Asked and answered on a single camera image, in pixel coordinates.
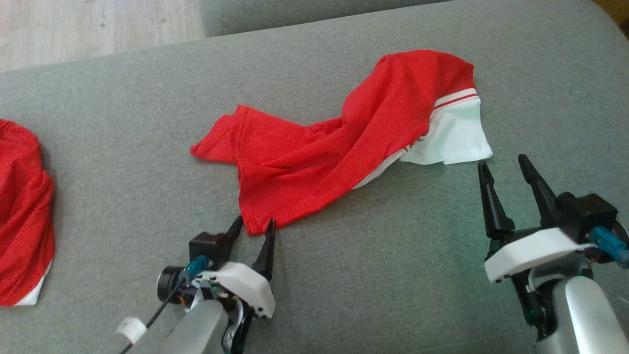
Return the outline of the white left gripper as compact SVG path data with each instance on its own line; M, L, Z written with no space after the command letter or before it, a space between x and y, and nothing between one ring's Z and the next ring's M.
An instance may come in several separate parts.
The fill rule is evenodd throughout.
M243 217L238 215L226 231L226 255L241 234ZM264 233L265 241L252 268L245 264L226 262L218 270L205 270L196 277L200 289L210 289L216 300L235 298L254 310L254 315L270 319L276 310L276 300L270 289L276 246L276 220L270 219Z

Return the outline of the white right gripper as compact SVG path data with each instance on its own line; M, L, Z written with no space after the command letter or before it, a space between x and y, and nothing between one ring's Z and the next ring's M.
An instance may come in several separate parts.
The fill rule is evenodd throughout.
M490 282L500 282L507 277L527 272L525 284L542 284L551 279L577 276L587 267L584 251L595 248L589 242L579 244L559 228L560 211L556 195L525 154L517 157L522 175L532 189L541 227L555 227L535 231L521 239L502 245L508 233L515 230L494 188L494 178L485 160L478 163L479 186L485 220L486 235L490 246L485 260L486 276Z

